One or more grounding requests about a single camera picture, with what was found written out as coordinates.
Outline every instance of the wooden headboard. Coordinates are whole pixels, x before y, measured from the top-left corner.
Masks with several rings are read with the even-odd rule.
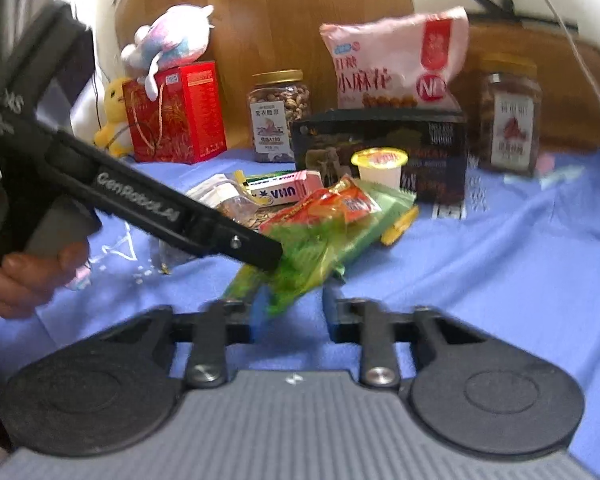
[[[318,33],[320,24],[365,23],[414,11],[412,0],[118,0],[116,35],[120,46],[133,41],[139,26],[150,24],[180,3],[215,7],[211,18],[215,28],[203,59],[217,63],[230,147],[249,143],[246,93],[252,74],[300,68],[312,91],[314,110],[334,107],[334,69]],[[600,82],[600,51],[583,43],[580,49]],[[518,53],[536,61],[544,91],[541,142],[546,148],[600,147],[600,109],[568,42],[554,31],[472,25],[465,69],[452,85],[470,126],[477,121],[476,67],[482,52]]]

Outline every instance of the black circular disc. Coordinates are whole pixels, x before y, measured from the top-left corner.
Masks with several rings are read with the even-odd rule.
[[[570,376],[507,345],[433,361],[416,376],[409,400],[446,441],[508,458],[565,446],[584,411]]]
[[[173,381],[137,349],[92,342],[16,374],[0,396],[0,418],[17,446],[89,456],[144,439],[175,401]]]

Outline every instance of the gray ribbed surface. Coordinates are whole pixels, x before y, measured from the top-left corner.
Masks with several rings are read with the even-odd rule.
[[[430,439],[393,394],[347,372],[243,371],[187,395],[173,419],[122,452],[61,459],[20,450],[0,480],[593,480],[565,453],[482,462]]]

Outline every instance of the white plastic cup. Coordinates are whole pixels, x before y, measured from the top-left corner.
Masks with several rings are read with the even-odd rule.
[[[396,148],[371,148],[354,153],[351,163],[358,167],[362,180],[400,189],[400,174],[408,158]]]

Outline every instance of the yellow duck plush toy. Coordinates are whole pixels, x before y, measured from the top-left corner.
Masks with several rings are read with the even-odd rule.
[[[104,94],[107,124],[93,137],[93,143],[98,148],[109,150],[109,153],[115,157],[131,155],[134,152],[126,119],[125,96],[122,92],[122,85],[127,81],[131,79],[119,77],[107,85]]]

